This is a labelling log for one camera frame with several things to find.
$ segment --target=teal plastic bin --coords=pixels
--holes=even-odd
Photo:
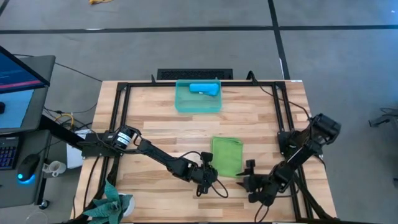
[[[215,96],[192,93],[192,83],[216,83],[219,91]],[[179,113],[218,113],[221,110],[221,82],[219,80],[177,80],[175,83],[175,109]]]

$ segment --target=blue light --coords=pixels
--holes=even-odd
[[[28,184],[33,183],[34,180],[35,180],[35,175],[33,174],[32,177],[30,177],[29,180],[25,180],[25,181],[18,180],[18,183],[24,184],[24,185],[28,185]]]

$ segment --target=yellow cable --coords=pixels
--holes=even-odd
[[[73,127],[73,122],[74,122],[75,120],[73,119],[72,114],[61,114],[60,116],[57,116],[57,117],[55,118],[54,121],[56,122],[56,121],[58,121],[58,119],[60,119],[60,118],[62,118],[62,117],[64,117],[64,116],[70,117],[70,119],[72,120],[71,123],[70,123],[70,126]]]
[[[106,3],[106,2],[111,2],[113,0],[89,0],[88,2],[90,4],[98,4],[98,3]]]

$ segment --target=computer mouse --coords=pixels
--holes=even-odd
[[[20,181],[29,180],[35,173],[39,161],[40,156],[38,154],[30,154],[29,156],[25,157],[18,167],[18,179]]]

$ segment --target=plant leaf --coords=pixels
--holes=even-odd
[[[109,224],[119,224],[119,214],[112,214],[109,216]]]
[[[106,180],[105,184],[105,195],[106,198],[109,199],[109,201],[111,202],[117,201],[118,203],[120,203],[118,191],[112,184],[108,182],[108,180]]]
[[[100,205],[106,204],[108,202],[110,202],[107,198],[101,199],[101,200],[97,200],[97,199],[93,199],[94,204],[98,207]]]
[[[115,210],[114,204],[113,203],[106,203],[103,205],[100,205],[94,209],[88,210],[83,212],[83,214],[91,216],[91,217],[108,217],[112,213],[117,212]]]
[[[108,221],[108,218],[93,218],[89,224],[104,224]]]
[[[132,198],[132,195],[123,195],[121,198],[121,204],[122,204],[122,211],[128,208],[130,205],[130,199]]]

